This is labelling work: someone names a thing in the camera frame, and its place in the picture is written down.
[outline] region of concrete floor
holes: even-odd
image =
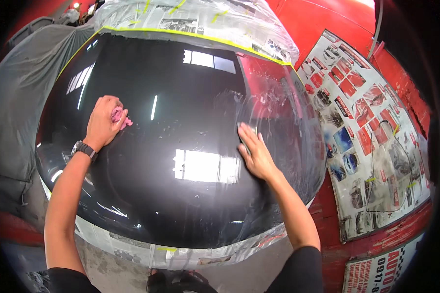
[[[35,172],[33,185],[24,196],[23,218],[44,231],[47,198]],[[146,292],[148,268],[109,254],[76,237],[76,246],[92,284],[102,293]],[[199,270],[219,293],[264,292],[292,253],[288,238],[260,250],[248,259],[233,265]]]

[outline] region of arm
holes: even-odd
[[[244,123],[238,128],[238,134],[251,151],[249,155],[243,144],[238,147],[247,168],[258,178],[264,179],[275,192],[293,249],[312,246],[320,251],[321,243],[313,218],[285,176],[275,166],[262,134],[256,135],[251,127]]]
[[[83,140],[98,152],[116,136],[127,116],[124,110],[118,122],[112,122],[111,112],[122,106],[119,98],[100,97],[89,118]],[[59,176],[47,207],[44,243],[47,268],[67,268],[85,274],[75,246],[75,218],[80,202],[82,184],[91,161],[88,155],[76,152]]]

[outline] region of gray car cover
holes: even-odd
[[[35,169],[41,112],[59,73],[94,34],[92,24],[48,25],[0,63],[0,209],[17,215]]]

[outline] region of person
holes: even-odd
[[[123,104],[114,96],[100,97],[96,102],[82,141],[95,153],[111,143],[128,114],[128,110],[124,109],[120,120],[113,122],[111,113],[117,106],[123,107]],[[266,292],[322,292],[320,241],[308,209],[275,166],[262,134],[256,134],[244,123],[238,127],[238,134],[251,152],[248,153],[244,144],[238,147],[246,167],[253,175],[265,180],[275,192],[294,250]],[[44,241],[51,292],[99,292],[86,276],[74,239],[83,179],[94,159],[93,152],[85,148],[79,150],[82,151],[74,153],[59,176],[47,208]],[[175,284],[167,284],[165,274],[153,270],[147,282],[147,292],[216,292],[195,272],[183,272],[180,281]]]

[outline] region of advertisement poster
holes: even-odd
[[[422,236],[374,258],[347,262],[342,293],[388,293],[411,262]]]
[[[321,120],[342,243],[428,200],[427,162],[411,118],[363,56],[324,31],[297,72]]]

